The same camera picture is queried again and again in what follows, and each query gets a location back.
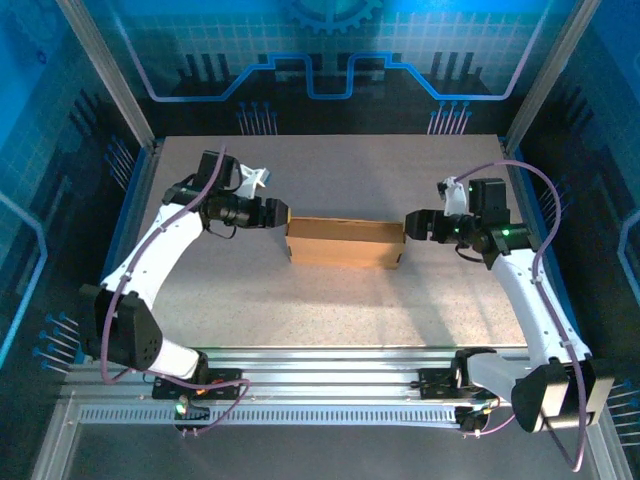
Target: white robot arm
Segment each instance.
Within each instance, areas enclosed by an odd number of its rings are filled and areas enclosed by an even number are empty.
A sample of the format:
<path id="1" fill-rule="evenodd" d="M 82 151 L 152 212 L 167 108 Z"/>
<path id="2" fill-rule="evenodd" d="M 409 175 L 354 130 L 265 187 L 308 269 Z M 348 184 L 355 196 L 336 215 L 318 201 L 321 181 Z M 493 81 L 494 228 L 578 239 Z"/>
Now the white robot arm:
<path id="1" fill-rule="evenodd" d="M 589 424 L 597 422 L 613 385 L 613 375 L 608 366 L 592 358 L 589 348 L 571 326 L 544 268 L 533 276 L 534 240 L 526 225 L 510 223 L 504 181 L 471 180 L 469 214 L 464 187 L 453 177 L 439 183 L 438 191 L 445 201 L 444 210 L 410 213 L 405 221 L 407 234 L 416 240 L 426 240 L 430 233 L 430 240 L 454 243 L 456 251 L 472 247 L 482 256 L 476 261 L 486 265 L 506 292 L 530 358 L 529 366 L 523 368 L 507 362 L 491 349 L 466 349 L 456 357 L 458 378 L 511 403 L 516 419 L 529 432 L 577 426 L 578 372 L 573 370 L 567 342 L 560 335 L 551 308 L 587 384 Z M 546 294 L 545 300 L 539 288 Z M 550 308 L 545 304 L 547 299 Z"/>
<path id="2" fill-rule="evenodd" d="M 122 264 L 102 282 L 101 288 L 84 286 L 87 316 L 93 322 L 83 322 L 80 328 L 85 353 L 100 356 L 100 332 L 104 325 L 106 307 L 117 292 L 123 276 L 129 277 L 121 291 L 114 327 L 109 337 L 109 360 L 121 365 L 183 380 L 195 379 L 197 368 L 203 362 L 196 350 L 186 348 L 164 338 L 151 309 L 156 295 L 169 272 L 182 253 L 208 229 L 211 221 L 221 221 L 233 228 L 272 228 L 288 222 L 288 207 L 276 199 L 267 199 L 265 205 L 256 196 L 256 189 L 264 187 L 269 177 L 267 169 L 251 169 L 235 158 L 224 156 L 214 188 L 196 208 L 165 227 L 167 220 L 181 212 L 203 190 L 214 168 L 218 154 L 205 152 L 198 173 L 169 190 L 153 224 Z M 237 170 L 240 184 L 227 188 L 232 172 Z M 149 243 L 147 240 L 158 229 L 164 230 Z M 141 257 L 131 272 L 132 260 L 142 249 Z"/>

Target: metal bracket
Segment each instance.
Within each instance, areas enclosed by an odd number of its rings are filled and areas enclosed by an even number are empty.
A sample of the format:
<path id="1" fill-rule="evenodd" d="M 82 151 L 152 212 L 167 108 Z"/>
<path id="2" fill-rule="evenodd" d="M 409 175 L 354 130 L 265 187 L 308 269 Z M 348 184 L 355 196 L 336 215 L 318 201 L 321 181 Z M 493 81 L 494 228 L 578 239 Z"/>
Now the metal bracket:
<path id="1" fill-rule="evenodd" d="M 230 382 L 239 378 L 242 378 L 242 370 L 239 368 L 210 368 L 204 383 Z M 198 395 L 193 389 L 181 387 L 160 377 L 156 377 L 153 382 L 151 397 L 154 400 L 178 400 L 181 395 L 192 400 L 235 400 L 240 395 L 240 385 L 208 390 Z"/>
<path id="2" fill-rule="evenodd" d="M 418 381 L 411 382 L 411 388 L 420 389 L 421 400 L 495 400 L 494 394 L 481 387 L 465 384 L 456 375 L 461 373 L 452 369 L 421 368 Z"/>

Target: aluminum pillar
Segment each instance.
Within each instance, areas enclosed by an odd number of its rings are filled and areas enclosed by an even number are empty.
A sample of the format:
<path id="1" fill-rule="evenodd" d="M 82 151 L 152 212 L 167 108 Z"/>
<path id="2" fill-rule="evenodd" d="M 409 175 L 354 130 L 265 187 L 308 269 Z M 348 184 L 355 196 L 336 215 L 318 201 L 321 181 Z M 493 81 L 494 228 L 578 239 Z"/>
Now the aluminum pillar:
<path id="1" fill-rule="evenodd" d="M 142 148 L 150 149 L 155 139 L 151 127 L 84 3 L 82 0 L 56 1 L 136 140 Z"/>
<path id="2" fill-rule="evenodd" d="M 576 3 L 507 132 L 508 158 L 513 158 L 599 5 L 600 0 L 579 0 Z"/>

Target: perforated metal strip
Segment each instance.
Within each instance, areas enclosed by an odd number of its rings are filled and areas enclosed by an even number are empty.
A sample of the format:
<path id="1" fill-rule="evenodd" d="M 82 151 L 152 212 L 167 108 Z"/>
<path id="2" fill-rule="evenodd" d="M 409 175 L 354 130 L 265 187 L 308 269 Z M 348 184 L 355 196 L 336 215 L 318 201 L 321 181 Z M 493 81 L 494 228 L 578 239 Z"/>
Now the perforated metal strip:
<path id="1" fill-rule="evenodd" d="M 213 418 L 194 420 L 207 425 L 228 406 L 210 407 Z M 176 423 L 172 405 L 83 405 L 79 421 L 85 424 L 170 425 Z M 454 407 L 447 406 L 301 406 L 241 405 L 224 421 L 229 425 L 404 425 L 457 428 Z"/>

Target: brown cardboard box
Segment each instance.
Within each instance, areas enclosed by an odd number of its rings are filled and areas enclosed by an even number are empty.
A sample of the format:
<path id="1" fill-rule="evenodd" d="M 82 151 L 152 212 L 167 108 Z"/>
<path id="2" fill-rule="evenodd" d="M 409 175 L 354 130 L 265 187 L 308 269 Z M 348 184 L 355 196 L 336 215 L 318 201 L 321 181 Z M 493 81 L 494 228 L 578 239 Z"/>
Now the brown cardboard box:
<path id="1" fill-rule="evenodd" d="M 402 223 L 297 217 L 287 227 L 291 262 L 306 265 L 398 268 Z"/>

